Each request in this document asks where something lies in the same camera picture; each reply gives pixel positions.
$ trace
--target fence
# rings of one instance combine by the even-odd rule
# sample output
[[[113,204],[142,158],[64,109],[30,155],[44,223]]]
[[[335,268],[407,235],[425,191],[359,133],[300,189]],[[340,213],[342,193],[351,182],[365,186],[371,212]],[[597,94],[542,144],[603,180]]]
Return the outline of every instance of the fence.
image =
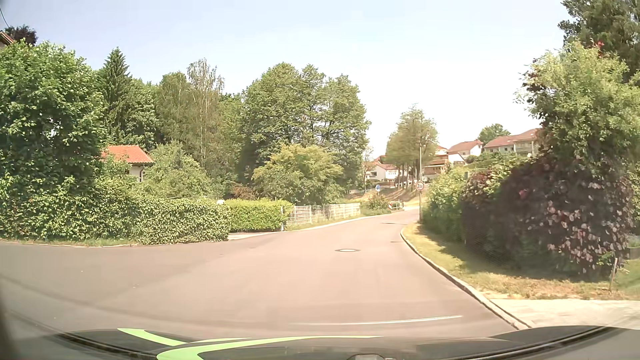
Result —
[[[323,220],[354,217],[360,214],[360,203],[294,206],[287,224],[313,224]]]

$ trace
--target asphalt road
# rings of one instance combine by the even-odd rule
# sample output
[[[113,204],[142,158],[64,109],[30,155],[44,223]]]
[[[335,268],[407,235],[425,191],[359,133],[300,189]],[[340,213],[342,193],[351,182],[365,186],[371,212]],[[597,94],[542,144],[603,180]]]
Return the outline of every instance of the asphalt road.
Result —
[[[402,241],[400,230],[416,219],[411,210],[221,243],[0,243],[0,291],[19,338],[47,327],[126,327],[203,339],[513,331]]]

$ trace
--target roof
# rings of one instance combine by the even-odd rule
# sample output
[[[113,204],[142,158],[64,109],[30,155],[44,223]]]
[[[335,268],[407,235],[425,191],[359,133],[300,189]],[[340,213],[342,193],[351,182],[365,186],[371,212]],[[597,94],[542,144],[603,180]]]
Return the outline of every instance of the roof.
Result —
[[[449,161],[447,159],[438,159],[429,161],[429,165],[427,166],[435,166],[435,165],[446,165]]]
[[[473,149],[475,146],[482,145],[482,141],[474,140],[470,142],[461,142],[453,145],[449,148],[449,152],[458,152],[458,151],[469,151]]]
[[[15,42],[15,40],[9,36],[9,34],[4,31],[0,31],[0,42],[4,45],[11,45]]]
[[[514,135],[514,139],[513,141],[524,141],[524,140],[533,140],[537,137],[538,135],[538,131],[540,131],[540,128],[535,128],[535,129],[529,129],[525,132],[523,132],[522,134],[517,134]]]
[[[153,164],[154,161],[140,149],[137,145],[112,145],[102,152],[102,157],[106,158],[107,153],[113,154],[116,160],[126,159],[130,164]]]
[[[498,146],[511,145],[513,144],[513,142],[533,140],[538,135],[539,130],[540,130],[539,128],[535,128],[535,129],[529,129],[523,132],[522,134],[498,136],[497,138],[486,143],[484,147],[498,147]]]
[[[382,164],[380,162],[377,162],[376,165],[385,170],[396,170],[396,166],[392,164]]]
[[[515,135],[498,136],[497,138],[486,143],[484,147],[512,145],[514,137]]]

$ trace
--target curb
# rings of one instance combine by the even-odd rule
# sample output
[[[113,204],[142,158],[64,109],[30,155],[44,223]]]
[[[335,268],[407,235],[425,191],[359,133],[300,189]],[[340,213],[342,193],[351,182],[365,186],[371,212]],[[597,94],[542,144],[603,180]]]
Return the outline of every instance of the curb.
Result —
[[[515,329],[517,329],[517,330],[525,330],[525,329],[531,329],[533,327],[533,326],[529,325],[528,323],[526,323],[525,321],[520,320],[520,319],[516,318],[515,316],[509,314],[508,312],[503,310],[501,307],[499,307],[498,305],[496,305],[493,302],[491,302],[491,300],[489,300],[488,298],[484,297],[484,295],[482,295],[482,293],[480,291],[477,291],[476,289],[471,287],[471,285],[469,285],[466,282],[460,280],[459,278],[451,275],[447,270],[445,270],[445,268],[443,268],[440,265],[434,263],[431,259],[423,256],[420,252],[418,252],[418,250],[413,246],[413,244],[404,236],[403,231],[404,231],[404,229],[400,230],[400,237],[402,237],[404,242],[407,245],[409,245],[409,247],[413,250],[413,252],[416,253],[418,256],[420,256],[422,258],[422,260],[424,260],[427,264],[429,264],[432,268],[434,268],[437,272],[439,272],[440,275],[446,277],[447,280],[453,282],[457,287],[462,289],[465,293],[468,293],[469,295],[474,297],[476,300],[478,300],[478,302],[480,302],[480,304],[484,305],[487,309],[489,309],[491,312],[496,314],[499,318],[501,318],[504,321],[506,321],[509,325],[511,325]]]

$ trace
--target residential building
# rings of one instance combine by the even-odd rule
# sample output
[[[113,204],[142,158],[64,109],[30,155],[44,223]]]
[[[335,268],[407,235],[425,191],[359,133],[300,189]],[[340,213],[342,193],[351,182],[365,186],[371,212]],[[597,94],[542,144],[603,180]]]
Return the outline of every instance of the residential building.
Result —
[[[534,155],[538,151],[538,130],[530,129],[521,134],[499,136],[488,142],[483,151],[487,152],[515,152],[519,155]]]
[[[378,181],[395,180],[398,176],[398,169],[391,164],[383,164],[380,161],[382,156],[378,156],[375,160],[367,164],[367,179],[375,179]]]
[[[433,159],[422,167],[422,175],[426,179],[434,179],[438,175],[445,172],[447,166],[464,164],[465,160],[462,155],[457,152],[449,152],[445,147],[438,145],[438,148],[433,156]]]
[[[513,145],[514,135],[498,136],[497,138],[489,141],[483,147],[484,152],[514,152],[515,146]]]
[[[480,155],[482,153],[482,141],[474,140],[470,142],[461,142],[449,148],[448,154],[459,154],[463,159],[469,155]]]
[[[13,44],[14,42],[15,40],[10,37],[9,34],[5,33],[4,31],[0,31],[0,50],[2,50],[6,46]]]
[[[540,144],[538,143],[538,131],[540,129],[530,129],[522,134],[514,136],[513,145],[519,155],[529,156],[538,153]]]
[[[130,164],[129,174],[137,177],[138,181],[144,180],[145,167],[154,164],[151,157],[137,145],[108,146],[107,149],[102,152],[102,157],[106,158],[109,155],[113,155],[118,161],[124,160]]]

